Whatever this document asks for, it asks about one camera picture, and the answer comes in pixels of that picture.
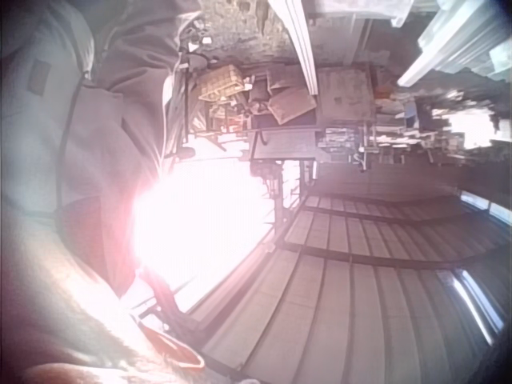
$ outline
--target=person's arm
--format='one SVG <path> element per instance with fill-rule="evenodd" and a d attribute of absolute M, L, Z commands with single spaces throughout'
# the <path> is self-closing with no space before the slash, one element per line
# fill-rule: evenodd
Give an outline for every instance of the person's arm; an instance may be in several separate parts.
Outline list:
<path fill-rule="evenodd" d="M 160 171 L 166 144 L 164 105 L 178 64 L 178 39 L 198 16 L 197 0 L 138 0 L 114 32 L 96 83 L 123 95 L 123 129 Z"/>

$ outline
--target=metal rod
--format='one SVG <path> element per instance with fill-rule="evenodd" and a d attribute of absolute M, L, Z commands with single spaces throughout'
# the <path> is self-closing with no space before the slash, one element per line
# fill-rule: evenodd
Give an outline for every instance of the metal rod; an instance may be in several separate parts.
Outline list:
<path fill-rule="evenodd" d="M 309 212 L 316 212 L 319 214 L 330 214 L 331 216 L 341 216 L 344 218 L 358 218 L 361 220 L 371 220 L 372 222 L 386 222 L 388 224 L 398 224 L 402 226 L 432 226 L 435 224 L 442 224 L 444 222 L 456 222 L 457 220 L 467 220 L 469 218 L 488 215 L 487 210 L 477 210 L 474 212 L 464 212 L 452 216 L 445 216 L 444 218 L 429 218 L 426 220 L 410 220 L 407 218 L 388 218 L 385 216 L 374 216 L 372 214 L 356 214 L 355 212 L 346 212 L 340 210 L 330 210 L 327 208 L 319 208 L 316 206 L 306 206 L 304 210 Z"/>
<path fill-rule="evenodd" d="M 184 122 L 185 122 L 185 143 L 189 142 L 189 69 L 185 70 L 185 112 L 184 112 Z"/>
<path fill-rule="evenodd" d="M 306 196 L 306 162 L 301 160 L 298 162 L 299 176 L 298 176 L 298 195 L 300 198 Z"/>
<path fill-rule="evenodd" d="M 249 157 L 249 162 L 252 162 L 254 160 L 254 156 L 256 155 L 256 146 L 258 145 L 258 136 L 260 135 L 259 132 L 256 132 L 254 134 L 254 138 L 253 138 L 253 145 L 252 147 L 250 148 L 250 157 Z"/>
<path fill-rule="evenodd" d="M 510 251 L 510 244 L 498 246 L 487 252 L 462 258 L 460 260 L 451 260 L 446 262 L 432 262 L 423 260 L 410 260 L 401 258 L 385 258 L 379 256 L 368 256 L 365 254 L 353 254 L 351 252 L 341 252 L 339 250 L 326 250 L 314 246 L 302 246 L 300 244 L 281 241 L 279 248 L 291 252 L 299 252 L 302 250 L 304 254 L 316 258 L 325 258 L 328 260 L 336 260 L 339 262 L 352 262 L 353 264 L 363 264 L 365 266 L 385 266 L 391 268 L 403 268 L 409 270 L 455 270 L 457 268 L 466 268 L 477 262 L 482 262 L 493 254 L 503 254 Z"/>
<path fill-rule="evenodd" d="M 280 229 L 284 223 L 284 189 L 282 168 L 278 175 L 278 195 L 274 199 L 274 215 L 276 228 Z"/>
<path fill-rule="evenodd" d="M 290 33 L 310 94 L 318 94 L 318 82 L 304 8 L 299 0 L 269 0 Z"/>
<path fill-rule="evenodd" d="M 291 132 L 294 130 L 314 130 L 314 131 L 322 131 L 323 128 L 320 126 L 275 126 L 275 127 L 265 127 L 265 128 L 253 128 L 252 130 L 242 130 L 241 132 Z"/>
<path fill-rule="evenodd" d="M 368 43 L 368 37 L 370 36 L 372 23 L 373 23 L 373 19 L 366 20 L 366 31 L 365 31 L 365 37 L 362 40 L 361 49 L 360 49 L 361 51 L 364 51 L 366 49 L 366 44 Z"/>
<path fill-rule="evenodd" d="M 210 104 L 205 102 L 204 104 L 204 113 L 205 113 L 205 124 L 206 124 L 206 132 L 211 132 L 211 116 L 210 116 Z"/>
<path fill-rule="evenodd" d="M 227 114 L 227 106 L 224 106 L 224 126 L 226 128 L 226 133 L 230 134 L 230 117 Z"/>
<path fill-rule="evenodd" d="M 432 204 L 435 202 L 450 202 L 453 200 L 459 201 L 458 197 L 452 194 L 435 196 L 433 198 L 420 198 L 417 200 L 407 200 L 400 202 L 392 202 L 389 200 L 382 200 L 379 198 L 364 198 L 360 196 L 354 196 L 352 194 L 339 194 L 332 192 L 322 192 L 322 191 L 313 191 L 311 193 L 313 196 L 318 196 L 320 198 L 336 198 L 339 200 L 348 200 L 352 202 L 365 202 L 368 204 L 374 204 L 377 206 L 418 206 L 423 204 Z"/>
<path fill-rule="evenodd" d="M 261 140 L 263 146 L 268 146 L 269 142 L 263 137 L 263 132 L 259 133 L 259 139 Z"/>

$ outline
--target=white pipe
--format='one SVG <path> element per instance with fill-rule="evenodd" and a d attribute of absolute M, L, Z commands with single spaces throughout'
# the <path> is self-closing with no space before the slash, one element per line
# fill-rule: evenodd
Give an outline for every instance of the white pipe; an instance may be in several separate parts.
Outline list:
<path fill-rule="evenodd" d="M 313 50 L 301 0 L 269 0 L 269 4 L 290 32 L 310 94 L 318 94 Z"/>
<path fill-rule="evenodd" d="M 444 55 L 440 54 L 442 48 L 455 36 L 484 2 L 485 0 L 466 0 L 448 23 L 436 33 L 432 41 L 425 47 L 422 55 L 400 77 L 398 85 L 412 86 L 439 64 L 444 59 Z"/>

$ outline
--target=bright light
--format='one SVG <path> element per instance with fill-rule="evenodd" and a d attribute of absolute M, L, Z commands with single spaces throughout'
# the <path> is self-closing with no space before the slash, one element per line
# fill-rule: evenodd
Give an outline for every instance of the bright light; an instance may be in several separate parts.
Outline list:
<path fill-rule="evenodd" d="M 480 146 L 490 146 L 495 138 L 493 123 L 488 114 L 454 114 L 451 115 L 452 132 L 464 133 L 464 148 L 467 150 Z"/>
<path fill-rule="evenodd" d="M 512 212 L 503 206 L 492 203 L 490 205 L 489 213 L 505 224 L 512 226 Z"/>
<path fill-rule="evenodd" d="M 485 200 L 476 194 L 471 194 L 465 191 L 461 192 L 461 200 L 479 208 L 480 210 L 486 210 L 489 206 L 489 200 Z"/>
<path fill-rule="evenodd" d="M 135 252 L 171 289 L 192 278 L 222 279 L 270 229 L 265 221 L 274 202 L 265 196 L 265 186 L 250 176 L 247 162 L 177 164 L 171 176 L 137 201 Z M 194 286 L 201 291 L 195 296 L 205 294 L 207 287 Z M 190 307 L 182 300 L 178 305 Z"/>
<path fill-rule="evenodd" d="M 483 321 L 480 318 L 480 315 L 478 314 L 477 310 L 474 308 L 474 305 L 471 302 L 470 296 L 467 294 L 466 290 L 464 289 L 462 284 L 457 279 L 454 279 L 454 287 L 457 290 L 458 294 L 461 295 L 462 299 L 464 300 L 464 302 L 466 303 L 468 308 L 470 309 L 471 314 L 473 315 L 474 320 L 477 322 L 478 327 L 482 331 L 484 338 L 486 338 L 487 343 L 489 345 L 492 345 L 493 338 L 490 336 L 489 331 L 487 331 L 486 326 L 483 324 Z"/>
<path fill-rule="evenodd" d="M 494 331 L 498 333 L 503 328 L 503 320 L 499 317 L 499 315 L 494 310 L 493 306 L 490 304 L 487 297 L 482 292 L 478 284 L 471 277 L 471 275 L 467 271 L 462 272 L 462 278 L 464 279 L 466 285 L 472 291 L 473 296 L 478 300 L 480 306 L 485 310 L 485 313 L 490 319 L 490 324 L 493 326 Z"/>

